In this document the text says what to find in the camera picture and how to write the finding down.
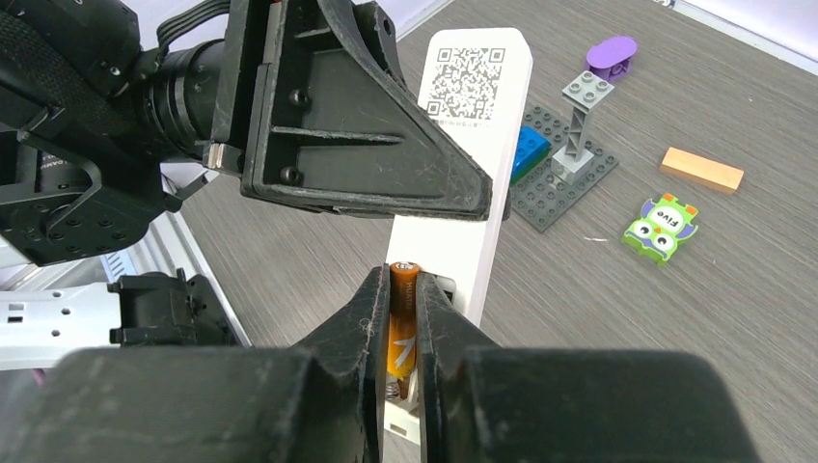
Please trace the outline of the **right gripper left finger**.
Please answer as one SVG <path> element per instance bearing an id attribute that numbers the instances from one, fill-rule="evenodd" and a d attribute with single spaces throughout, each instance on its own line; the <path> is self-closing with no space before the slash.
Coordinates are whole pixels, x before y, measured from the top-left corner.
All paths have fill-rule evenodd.
<path id="1" fill-rule="evenodd" d="M 389 296 L 389 269 L 375 266 L 344 306 L 297 342 L 315 363 L 295 462 L 382 460 Z"/>

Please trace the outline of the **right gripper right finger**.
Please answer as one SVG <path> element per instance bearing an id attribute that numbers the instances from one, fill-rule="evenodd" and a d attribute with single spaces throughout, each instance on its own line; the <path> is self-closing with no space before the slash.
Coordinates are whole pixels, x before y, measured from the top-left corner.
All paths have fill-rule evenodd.
<path id="1" fill-rule="evenodd" d="M 422 461 L 503 461 L 477 400 L 482 360 L 469 351 L 498 345 L 459 313 L 437 278 L 425 272 L 417 284 L 417 316 Z"/>

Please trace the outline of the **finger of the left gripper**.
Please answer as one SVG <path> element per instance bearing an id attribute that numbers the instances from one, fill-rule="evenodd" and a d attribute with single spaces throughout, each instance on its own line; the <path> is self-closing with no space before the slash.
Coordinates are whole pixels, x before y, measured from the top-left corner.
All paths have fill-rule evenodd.
<path id="1" fill-rule="evenodd" d="M 488 217 L 493 182 L 417 104 L 375 2 L 273 4 L 241 193 L 344 215 Z"/>

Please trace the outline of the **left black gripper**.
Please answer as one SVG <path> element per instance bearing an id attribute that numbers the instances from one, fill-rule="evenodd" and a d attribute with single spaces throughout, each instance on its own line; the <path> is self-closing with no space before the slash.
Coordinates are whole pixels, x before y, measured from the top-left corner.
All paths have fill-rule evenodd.
<path id="1" fill-rule="evenodd" d="M 140 44 L 120 1 L 1 5 L 1 233 L 46 266 L 119 251 L 182 204 L 164 162 L 244 181 L 271 1 L 203 1 Z"/>

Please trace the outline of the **orange AAA battery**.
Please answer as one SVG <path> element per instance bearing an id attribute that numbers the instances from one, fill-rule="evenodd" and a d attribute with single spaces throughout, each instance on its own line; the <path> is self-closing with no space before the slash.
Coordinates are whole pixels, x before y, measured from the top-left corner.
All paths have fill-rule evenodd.
<path id="1" fill-rule="evenodd" d="M 399 380 L 408 378 L 416 364 L 416 284 L 419 273 L 419 266 L 413 262 L 397 261 L 390 266 L 387 371 Z"/>

